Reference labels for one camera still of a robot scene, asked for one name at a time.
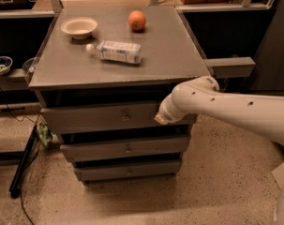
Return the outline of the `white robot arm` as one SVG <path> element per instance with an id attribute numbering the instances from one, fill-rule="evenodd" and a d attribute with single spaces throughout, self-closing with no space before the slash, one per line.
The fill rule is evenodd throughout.
<path id="1" fill-rule="evenodd" d="M 284 146 L 284 97 L 222 93 L 211 76 L 177 84 L 159 105 L 155 120 L 176 124 L 190 114 L 213 117 Z M 272 225 L 284 225 L 284 163 L 273 171 L 280 187 Z"/>

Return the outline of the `white and yellow gripper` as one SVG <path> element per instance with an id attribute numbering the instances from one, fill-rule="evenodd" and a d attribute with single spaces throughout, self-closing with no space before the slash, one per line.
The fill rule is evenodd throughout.
<path id="1" fill-rule="evenodd" d="M 180 111 L 172 102 L 172 95 L 168 95 L 159 105 L 155 120 L 161 125 L 174 124 L 182 120 L 186 114 Z"/>

